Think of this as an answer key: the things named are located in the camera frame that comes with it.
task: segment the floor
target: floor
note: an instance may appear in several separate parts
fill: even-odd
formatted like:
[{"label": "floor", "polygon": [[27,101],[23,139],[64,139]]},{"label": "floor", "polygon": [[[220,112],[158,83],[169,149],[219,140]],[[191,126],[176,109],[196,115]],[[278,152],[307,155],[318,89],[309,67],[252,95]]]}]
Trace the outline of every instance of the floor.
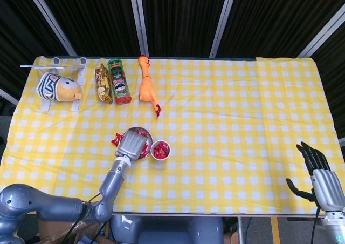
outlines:
[{"label": "floor", "polygon": [[[6,143],[6,138],[10,126],[11,111],[0,116],[0,137]],[[0,145],[0,157],[2,157],[5,144]],[[243,218],[243,233],[245,235],[249,218]],[[307,244],[311,241],[312,221],[288,221],[287,218],[278,218],[280,243]],[[37,217],[27,215],[19,228],[18,235],[24,240],[28,240],[38,233]],[[271,220],[270,218],[252,218],[247,230],[247,241],[242,244],[273,244]],[[328,244],[326,232],[319,227],[316,228],[314,244]]]}]

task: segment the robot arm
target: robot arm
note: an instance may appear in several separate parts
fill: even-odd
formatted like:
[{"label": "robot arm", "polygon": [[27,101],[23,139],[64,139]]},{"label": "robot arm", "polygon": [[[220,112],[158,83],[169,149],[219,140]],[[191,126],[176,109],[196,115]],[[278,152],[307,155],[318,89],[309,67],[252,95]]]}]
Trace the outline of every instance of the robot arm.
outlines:
[{"label": "robot arm", "polygon": [[114,200],[125,175],[141,154],[146,138],[127,131],[116,152],[116,159],[100,187],[102,199],[98,202],[83,202],[77,198],[54,196],[31,186],[14,184],[0,193],[0,244],[22,244],[13,236],[25,214],[37,212],[44,221],[106,222],[113,213]]},{"label": "robot arm", "polygon": [[297,145],[302,153],[312,180],[312,192],[307,193],[298,190],[292,181],[287,178],[286,182],[290,190],[304,199],[315,202],[317,207],[326,212],[322,219],[331,243],[345,240],[345,196],[336,174],[330,170],[327,159],[319,150],[311,148],[305,143]]}]

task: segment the orange rubber chicken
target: orange rubber chicken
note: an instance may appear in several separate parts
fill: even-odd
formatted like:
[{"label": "orange rubber chicken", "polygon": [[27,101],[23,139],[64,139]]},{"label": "orange rubber chicken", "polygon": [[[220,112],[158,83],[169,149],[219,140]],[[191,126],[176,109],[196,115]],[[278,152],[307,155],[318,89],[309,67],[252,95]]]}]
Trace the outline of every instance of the orange rubber chicken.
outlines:
[{"label": "orange rubber chicken", "polygon": [[139,99],[145,102],[151,102],[156,110],[157,117],[159,117],[161,107],[156,98],[156,93],[152,84],[152,78],[149,76],[150,60],[145,55],[140,55],[138,61],[142,70],[142,81],[139,91]]}]

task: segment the yellow checkered tablecloth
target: yellow checkered tablecloth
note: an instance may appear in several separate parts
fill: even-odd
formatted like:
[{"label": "yellow checkered tablecloth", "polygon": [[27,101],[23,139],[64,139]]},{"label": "yellow checkered tablecloth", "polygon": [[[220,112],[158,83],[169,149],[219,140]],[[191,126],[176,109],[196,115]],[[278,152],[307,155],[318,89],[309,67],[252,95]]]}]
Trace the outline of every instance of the yellow checkered tablecloth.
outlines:
[{"label": "yellow checkered tablecloth", "polygon": [[[115,211],[313,214],[315,205],[294,196],[285,183],[289,177],[299,188],[311,188],[295,147],[302,140],[326,155],[345,185],[332,117],[311,59],[152,59],[150,75],[162,106],[158,119],[151,103],[138,100],[136,59],[123,60],[132,102],[109,105],[98,99],[94,69],[107,61],[87,60],[79,112],[70,111],[71,103],[52,103],[40,112],[35,92],[40,74],[31,70],[13,115],[0,189],[21,182],[88,200],[114,160],[115,133],[132,126],[168,141],[171,156],[137,161]],[[34,64],[51,63],[38,57]],[[64,72],[71,76],[70,69]]]}]

